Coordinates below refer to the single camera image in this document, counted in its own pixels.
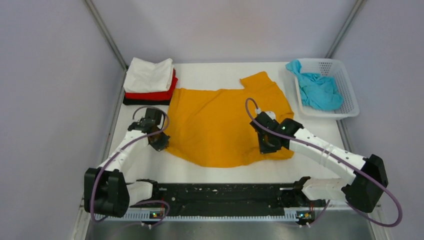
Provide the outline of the yellow t-shirt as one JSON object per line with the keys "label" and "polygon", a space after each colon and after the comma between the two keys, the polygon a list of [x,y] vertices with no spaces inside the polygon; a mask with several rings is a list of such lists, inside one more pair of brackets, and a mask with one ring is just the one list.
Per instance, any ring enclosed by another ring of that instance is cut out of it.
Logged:
{"label": "yellow t-shirt", "polygon": [[285,148],[261,154],[257,133],[250,124],[256,107],[274,112],[278,121],[293,118],[283,91],[264,71],[242,78],[240,83],[241,89],[176,89],[167,113],[167,152],[211,168],[292,158],[293,151]]}

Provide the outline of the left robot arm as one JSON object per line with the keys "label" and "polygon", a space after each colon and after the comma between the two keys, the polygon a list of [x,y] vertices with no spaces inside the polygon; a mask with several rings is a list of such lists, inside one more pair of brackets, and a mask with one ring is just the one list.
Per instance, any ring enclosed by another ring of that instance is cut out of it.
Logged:
{"label": "left robot arm", "polygon": [[149,179],[128,180],[127,174],[141,159],[145,148],[161,152],[169,145],[165,134],[170,119],[161,109],[144,106],[145,115],[133,118],[127,131],[110,156],[96,168],[84,174],[84,209],[97,222],[96,215],[123,217],[128,208],[140,202],[154,207],[160,202],[157,182]]}

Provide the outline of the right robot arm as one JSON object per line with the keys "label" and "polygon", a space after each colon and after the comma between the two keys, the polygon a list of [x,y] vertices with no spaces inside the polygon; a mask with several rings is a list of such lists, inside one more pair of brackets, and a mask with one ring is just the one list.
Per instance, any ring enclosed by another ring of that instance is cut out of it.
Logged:
{"label": "right robot arm", "polygon": [[269,112],[262,111],[250,125],[258,134],[262,154],[290,150],[315,161],[337,175],[337,178],[306,177],[293,192],[299,206],[312,200],[346,201],[350,206],[371,213],[383,195],[381,187],[388,186],[384,161],[372,154],[364,157],[341,149],[319,138],[301,123],[285,118],[278,122]]}

